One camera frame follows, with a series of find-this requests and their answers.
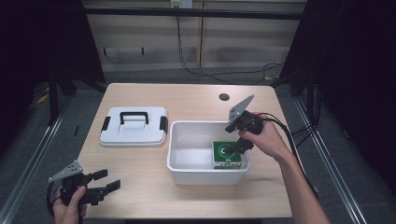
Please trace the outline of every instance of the hand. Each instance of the hand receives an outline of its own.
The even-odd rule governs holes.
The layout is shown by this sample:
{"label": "hand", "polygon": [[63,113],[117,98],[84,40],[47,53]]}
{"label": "hand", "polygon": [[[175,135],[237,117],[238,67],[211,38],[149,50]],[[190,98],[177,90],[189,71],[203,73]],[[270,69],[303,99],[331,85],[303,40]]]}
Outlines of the hand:
{"label": "hand", "polygon": [[[268,117],[264,114],[260,114],[259,118],[267,119]],[[259,135],[250,132],[239,131],[239,136],[249,140],[256,145],[262,152],[273,157],[276,161],[284,156],[284,153],[290,153],[285,142],[280,136],[276,129],[275,124],[272,121],[263,122],[262,132]]]}
{"label": "hand", "polygon": [[79,200],[84,196],[86,188],[84,186],[79,187],[73,194],[70,204],[64,205],[61,196],[61,192],[57,190],[56,197],[58,198],[52,206],[53,215],[55,217],[56,224],[78,224],[78,217],[85,217],[87,214],[87,204],[78,206]]}

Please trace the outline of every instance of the table top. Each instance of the table top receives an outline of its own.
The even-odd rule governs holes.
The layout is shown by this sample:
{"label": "table top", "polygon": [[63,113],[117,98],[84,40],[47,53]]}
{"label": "table top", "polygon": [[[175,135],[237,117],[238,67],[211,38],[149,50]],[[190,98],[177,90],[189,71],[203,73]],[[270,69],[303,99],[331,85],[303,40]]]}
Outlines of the table top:
{"label": "table top", "polygon": [[[219,96],[226,93],[228,101]],[[166,166],[169,133],[162,147],[102,147],[100,133],[112,107],[162,106],[169,127],[176,120],[228,120],[229,109],[255,97],[247,110],[286,120],[275,91],[264,86],[115,83],[107,88],[78,157],[84,174],[107,169],[108,177],[89,188],[120,179],[120,189],[87,217],[102,218],[262,218],[291,217],[288,195],[277,162],[254,147],[248,153],[251,168],[237,185],[176,185]],[[284,139],[286,135],[279,128]]]}

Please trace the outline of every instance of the black handle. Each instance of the black handle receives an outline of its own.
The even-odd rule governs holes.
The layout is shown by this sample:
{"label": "black handle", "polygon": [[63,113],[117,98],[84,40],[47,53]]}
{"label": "black handle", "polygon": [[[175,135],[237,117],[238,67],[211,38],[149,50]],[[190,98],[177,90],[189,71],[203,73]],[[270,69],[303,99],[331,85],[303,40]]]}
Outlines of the black handle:
{"label": "black handle", "polygon": [[145,116],[146,124],[149,124],[149,114],[148,112],[120,112],[120,124],[124,124],[123,117],[124,116]]}

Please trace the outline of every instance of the black cable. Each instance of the black cable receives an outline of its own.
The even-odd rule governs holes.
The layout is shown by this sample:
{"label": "black cable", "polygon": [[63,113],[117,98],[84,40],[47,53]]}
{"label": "black cable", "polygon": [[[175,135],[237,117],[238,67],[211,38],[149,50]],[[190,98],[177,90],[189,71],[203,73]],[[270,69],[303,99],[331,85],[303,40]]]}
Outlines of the black cable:
{"label": "black cable", "polygon": [[230,81],[226,81],[226,80],[218,78],[216,76],[230,75],[230,74],[256,74],[256,73],[263,72],[262,78],[260,78],[258,81],[255,81],[255,82],[250,83],[250,84],[245,84],[245,85],[257,85],[257,84],[259,84],[260,82],[262,82],[265,79],[265,71],[274,69],[275,67],[277,67],[279,65],[283,65],[283,63],[267,63],[267,64],[265,64],[262,67],[261,70],[256,70],[256,71],[223,72],[223,73],[214,73],[214,74],[193,72],[193,71],[190,70],[190,68],[186,65],[186,62],[184,61],[183,48],[182,48],[181,36],[180,36],[180,18],[179,17],[177,17],[177,40],[178,40],[177,41],[177,43],[178,43],[178,56],[179,56],[180,64],[187,72],[189,72],[192,75],[198,76],[198,77],[211,77],[211,78],[214,78],[217,81],[221,81],[221,82],[224,82],[224,83],[227,83],[227,84],[239,85],[238,83],[233,83],[233,82],[230,82]]}
{"label": "black cable", "polygon": [[52,209],[53,202],[50,201],[50,192],[52,190],[52,186],[53,186],[53,182],[50,183],[49,187],[47,188],[47,210],[49,211],[49,213],[53,217],[53,209]]}
{"label": "black cable", "polygon": [[51,203],[51,204],[53,205],[53,204],[55,203],[55,201],[58,200],[58,199],[60,199],[60,198],[61,198],[61,196],[56,197],[54,200],[52,200],[52,203]]}
{"label": "black cable", "polygon": [[303,140],[301,140],[298,144],[296,144],[296,147],[299,147],[300,144],[302,144],[310,135],[311,133],[307,134],[306,137],[303,138]]}
{"label": "black cable", "polygon": [[319,119],[320,119],[320,112],[321,112],[321,102],[322,102],[322,95],[320,94],[318,86],[316,86],[316,110],[315,116],[313,120],[313,124],[315,127],[318,127]]}
{"label": "black cable", "polygon": [[295,134],[298,134],[298,133],[305,133],[305,132],[308,131],[309,127],[311,127],[311,126],[304,126],[304,127],[300,128],[299,130],[291,133],[291,135],[295,135]]}
{"label": "black cable", "polygon": [[[271,116],[271,117],[273,117],[273,118],[272,118],[272,119],[270,119],[270,118],[267,118],[267,119],[259,118],[259,115],[261,115],[261,114],[264,114],[264,115],[267,115],[267,116]],[[257,122],[258,120],[259,120],[259,121],[272,121],[272,122],[274,122],[275,124],[277,124],[277,125],[283,130],[283,132],[286,134],[286,136],[287,136],[287,138],[288,138],[288,141],[289,141],[291,153],[292,153],[292,154],[294,155],[294,157],[296,158],[297,164],[299,165],[299,167],[300,167],[300,169],[301,169],[301,171],[302,171],[302,173],[303,173],[303,175],[304,175],[304,178],[305,178],[306,183],[308,184],[309,188],[311,188],[313,194],[315,195],[315,197],[316,197],[317,200],[318,200],[318,194],[317,194],[317,192],[315,191],[314,187],[312,186],[311,182],[309,181],[308,177],[306,176],[305,171],[304,171],[304,169],[303,169],[303,166],[302,166],[301,163],[300,163],[300,160],[299,160],[299,157],[298,157],[298,154],[297,154],[297,149],[296,149],[296,146],[293,144],[293,138],[292,138],[292,136],[291,136],[291,133],[290,133],[288,127],[287,127],[286,125],[284,125],[277,117],[275,117],[274,115],[271,115],[271,114],[269,114],[269,113],[260,113],[260,114],[257,114],[256,117],[257,117],[258,119],[251,120],[251,121],[247,122],[246,125],[244,125],[244,126],[247,127],[249,124],[251,124],[251,123],[253,123],[253,122]]]}
{"label": "black cable", "polygon": [[306,135],[307,133],[311,133],[311,132],[312,132],[312,129],[306,128],[303,132],[292,134],[292,136],[293,136],[293,138],[298,138],[298,137],[301,137],[301,136]]}

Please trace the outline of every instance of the green book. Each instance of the green book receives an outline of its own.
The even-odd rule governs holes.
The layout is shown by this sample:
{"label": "green book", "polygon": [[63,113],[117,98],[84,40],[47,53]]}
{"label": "green book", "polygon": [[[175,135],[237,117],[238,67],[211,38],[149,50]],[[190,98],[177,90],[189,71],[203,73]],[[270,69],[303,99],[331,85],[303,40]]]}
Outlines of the green book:
{"label": "green book", "polygon": [[239,169],[241,154],[227,153],[227,148],[233,147],[235,142],[213,142],[213,165],[215,169]]}

